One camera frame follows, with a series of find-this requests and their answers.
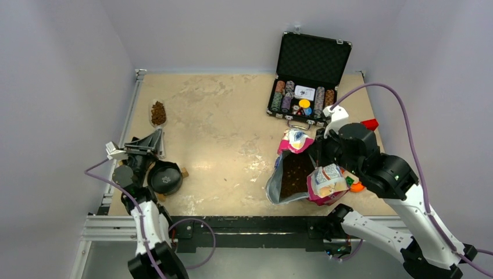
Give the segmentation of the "clear plastic scoop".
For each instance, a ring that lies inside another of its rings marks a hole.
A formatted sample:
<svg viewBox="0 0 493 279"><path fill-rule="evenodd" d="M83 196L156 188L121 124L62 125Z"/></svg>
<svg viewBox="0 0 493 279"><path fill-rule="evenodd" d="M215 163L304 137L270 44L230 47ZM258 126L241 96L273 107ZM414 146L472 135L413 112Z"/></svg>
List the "clear plastic scoop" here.
<svg viewBox="0 0 493 279"><path fill-rule="evenodd" d="M153 99L151 101L149 107L149 119L154 128L161 129L159 158L164 159L166 157L164 126L166 124L167 116L165 104L161 99Z"/></svg>

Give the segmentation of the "pet food bag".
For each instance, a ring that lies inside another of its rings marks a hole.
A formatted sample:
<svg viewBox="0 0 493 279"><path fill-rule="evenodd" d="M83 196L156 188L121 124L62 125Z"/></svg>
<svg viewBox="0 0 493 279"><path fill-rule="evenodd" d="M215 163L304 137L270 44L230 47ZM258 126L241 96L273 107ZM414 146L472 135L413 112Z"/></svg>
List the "pet food bag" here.
<svg viewBox="0 0 493 279"><path fill-rule="evenodd" d="M314 146L315 140L302 130L284 131L273 174L266 184L266 196L272 204L306 199L328 206L350 191L345 177L354 175L334 164L318 166L315 155L309 153Z"/></svg>

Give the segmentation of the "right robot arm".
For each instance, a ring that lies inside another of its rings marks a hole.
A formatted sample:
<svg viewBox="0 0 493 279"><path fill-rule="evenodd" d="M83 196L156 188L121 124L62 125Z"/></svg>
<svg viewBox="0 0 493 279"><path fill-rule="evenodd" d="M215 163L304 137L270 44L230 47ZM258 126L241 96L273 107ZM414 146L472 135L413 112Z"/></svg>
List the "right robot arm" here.
<svg viewBox="0 0 493 279"><path fill-rule="evenodd" d="M461 278L462 263L477 249L460 242L424 199L424 189L407 161L380 150L376 135L360 123L338 131L316 131L315 154L323 166L336 165L354 174L362 185L389 205L407 227L406 233L337 205L326 218L326 238L343 235L363 239L396 258L413 278Z"/></svg>

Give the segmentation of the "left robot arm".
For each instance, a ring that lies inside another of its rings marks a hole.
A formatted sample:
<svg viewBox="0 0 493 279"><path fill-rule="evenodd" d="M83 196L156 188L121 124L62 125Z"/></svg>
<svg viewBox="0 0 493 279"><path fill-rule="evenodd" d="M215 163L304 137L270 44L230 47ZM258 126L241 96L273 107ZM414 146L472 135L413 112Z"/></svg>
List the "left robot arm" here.
<svg viewBox="0 0 493 279"><path fill-rule="evenodd" d="M144 184L163 153L163 131L157 127L144 138L134 138L122 147L105 146L107 157L120 162L112 181L121 193L121 202L134 219L137 230L135 257L128 261L133 278L188 278L188 273L172 249L173 222L152 186Z"/></svg>

